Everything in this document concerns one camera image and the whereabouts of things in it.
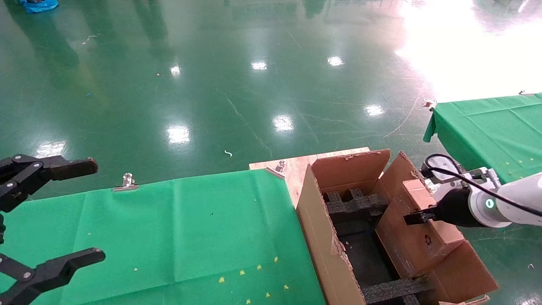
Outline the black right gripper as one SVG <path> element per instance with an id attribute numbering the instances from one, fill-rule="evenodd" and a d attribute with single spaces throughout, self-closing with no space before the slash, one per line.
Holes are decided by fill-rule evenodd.
<path id="1" fill-rule="evenodd" d="M 468 188 L 452 189 L 442 197 L 436 207 L 405 215 L 405 224 L 420 225 L 434 219 L 460 227 L 476 227 L 477 220 L 469 208 L 470 194 L 471 190 Z"/>

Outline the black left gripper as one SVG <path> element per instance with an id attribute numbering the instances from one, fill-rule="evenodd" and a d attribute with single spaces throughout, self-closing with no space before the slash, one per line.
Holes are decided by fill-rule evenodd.
<path id="1" fill-rule="evenodd" d="M 15 155 L 0 162 L 0 210 L 11 212 L 49 181 L 63 181 L 93 175 L 98 164 L 93 158 L 69 161 L 61 155 L 35 158 Z M 4 216 L 0 215 L 0 244 L 5 242 Z M 0 295 L 2 305 L 29 305 L 39 295 L 69 284 L 80 268 L 105 260 L 106 253 L 89 248 L 49 259 L 30 268 L 7 255 L 0 255 L 0 272 L 15 282 Z"/>

